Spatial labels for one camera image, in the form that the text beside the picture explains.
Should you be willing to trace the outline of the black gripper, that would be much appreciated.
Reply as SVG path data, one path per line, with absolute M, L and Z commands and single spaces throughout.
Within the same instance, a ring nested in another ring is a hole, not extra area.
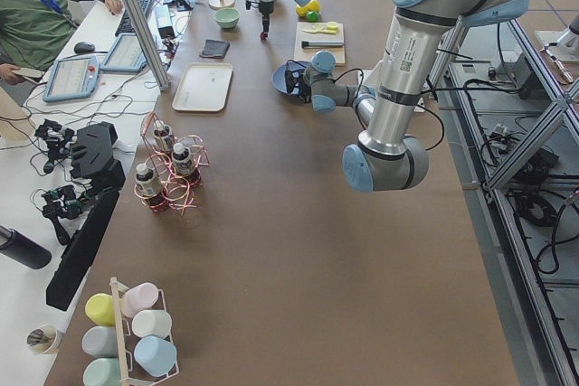
M 289 95 L 295 95 L 303 103 L 311 102 L 311 87 L 305 81 L 304 70 L 285 70 L 284 84 Z
M 257 8 L 261 14 L 262 32 L 260 33 L 260 40 L 265 41 L 270 38 L 270 23 L 271 15 L 274 11 L 275 0 L 245 0 L 245 7 L 247 10 L 253 7 Z

